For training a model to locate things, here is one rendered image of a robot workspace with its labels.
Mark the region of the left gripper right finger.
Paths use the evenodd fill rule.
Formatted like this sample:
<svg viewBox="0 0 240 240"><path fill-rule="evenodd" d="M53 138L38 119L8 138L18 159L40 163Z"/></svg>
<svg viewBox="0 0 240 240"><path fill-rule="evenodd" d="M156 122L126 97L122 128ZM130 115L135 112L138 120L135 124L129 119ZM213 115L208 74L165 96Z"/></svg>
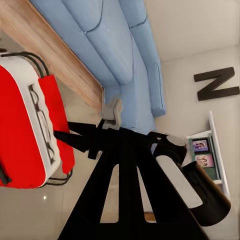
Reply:
<svg viewBox="0 0 240 240"><path fill-rule="evenodd" d="M133 240L210 240L144 141L125 140ZM145 220L137 167L156 222Z"/></svg>

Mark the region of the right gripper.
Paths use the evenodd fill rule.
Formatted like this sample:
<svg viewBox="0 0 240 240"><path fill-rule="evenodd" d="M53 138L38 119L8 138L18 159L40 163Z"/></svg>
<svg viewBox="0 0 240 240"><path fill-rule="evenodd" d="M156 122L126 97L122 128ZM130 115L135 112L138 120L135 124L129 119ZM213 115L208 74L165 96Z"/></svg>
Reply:
<svg viewBox="0 0 240 240"><path fill-rule="evenodd" d="M89 151L88 158L96 160L99 151L104 151L109 140L122 133L135 135L135 131L120 127L119 130L108 128L102 129L105 120L102 119L98 127L96 124L84 124L68 122L69 129L80 135L54 131L54 136L64 143L85 153Z"/></svg>

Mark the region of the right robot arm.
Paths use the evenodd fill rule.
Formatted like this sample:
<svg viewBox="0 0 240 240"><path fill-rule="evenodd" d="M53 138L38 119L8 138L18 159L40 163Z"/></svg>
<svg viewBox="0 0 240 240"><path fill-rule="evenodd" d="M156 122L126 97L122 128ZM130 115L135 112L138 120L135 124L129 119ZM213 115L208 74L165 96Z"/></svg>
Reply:
<svg viewBox="0 0 240 240"><path fill-rule="evenodd" d="M210 240L240 240L240 210L236 208L197 161L182 167L188 152L186 142L174 135L151 131L144 135L121 127L122 99L107 101L101 112L102 120L96 124L68 122L69 129L80 135L54 131L54 136L64 143L96 160L109 140L122 133L141 138L162 170L176 188L186 205Z"/></svg>

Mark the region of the radio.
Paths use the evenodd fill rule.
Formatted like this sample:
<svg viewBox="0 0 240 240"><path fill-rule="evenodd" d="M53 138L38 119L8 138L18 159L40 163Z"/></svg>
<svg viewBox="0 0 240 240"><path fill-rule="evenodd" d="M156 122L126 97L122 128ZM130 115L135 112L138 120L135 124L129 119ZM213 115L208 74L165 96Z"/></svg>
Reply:
<svg viewBox="0 0 240 240"><path fill-rule="evenodd" d="M29 55L43 64L46 77ZM17 56L32 60L42 78ZM54 131L70 133L65 112L55 76L41 57L0 48L0 186L40 189L67 184L73 175L74 149L54 136ZM51 178L61 160L67 178Z"/></svg>

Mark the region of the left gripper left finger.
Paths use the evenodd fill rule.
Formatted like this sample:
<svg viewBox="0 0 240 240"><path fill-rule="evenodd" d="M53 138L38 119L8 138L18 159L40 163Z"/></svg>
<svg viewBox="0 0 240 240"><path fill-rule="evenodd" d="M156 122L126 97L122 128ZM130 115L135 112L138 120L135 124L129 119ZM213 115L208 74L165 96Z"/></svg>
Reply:
<svg viewBox="0 0 240 240"><path fill-rule="evenodd" d="M100 223L113 169L119 164L118 222ZM126 134L107 143L58 240L133 240Z"/></svg>

